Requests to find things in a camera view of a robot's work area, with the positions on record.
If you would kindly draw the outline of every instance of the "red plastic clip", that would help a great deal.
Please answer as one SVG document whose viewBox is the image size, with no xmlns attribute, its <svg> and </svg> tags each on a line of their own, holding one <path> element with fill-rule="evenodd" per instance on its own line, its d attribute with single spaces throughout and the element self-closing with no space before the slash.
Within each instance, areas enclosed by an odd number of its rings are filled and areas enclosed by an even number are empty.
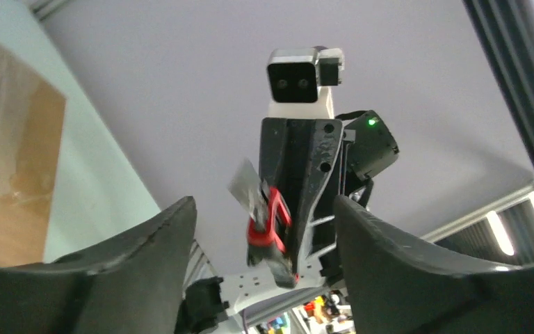
<svg viewBox="0 0 534 334">
<path fill-rule="evenodd" d="M 258 247 L 267 247 L 274 242 L 277 248 L 282 252 L 286 252 L 284 242 L 277 235 L 275 224 L 277 217 L 279 217 L 281 224 L 286 228 L 291 226 L 291 216 L 287 205 L 284 202 L 283 196 L 277 188 L 269 187 L 269 202 L 267 204 L 268 218 L 265 222 L 265 230 L 263 232 L 257 231 L 254 228 L 255 222 L 252 218 L 249 220 L 249 227 L 247 232 L 247 240 L 250 245 Z"/>
</svg>

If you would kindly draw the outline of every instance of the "white ceiling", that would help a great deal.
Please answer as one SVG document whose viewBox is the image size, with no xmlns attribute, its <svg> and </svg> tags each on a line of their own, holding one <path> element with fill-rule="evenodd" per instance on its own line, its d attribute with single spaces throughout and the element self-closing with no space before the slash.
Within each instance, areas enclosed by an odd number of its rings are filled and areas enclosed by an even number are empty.
<svg viewBox="0 0 534 334">
<path fill-rule="evenodd" d="M 394 133 L 371 209 L 402 229 L 430 232 L 532 176 L 457 0 L 74 0 L 45 28 L 159 204 L 195 196 L 221 273 L 245 270 L 226 185 L 257 161 L 274 48 L 344 48 L 336 111 L 375 109 Z"/>
</svg>

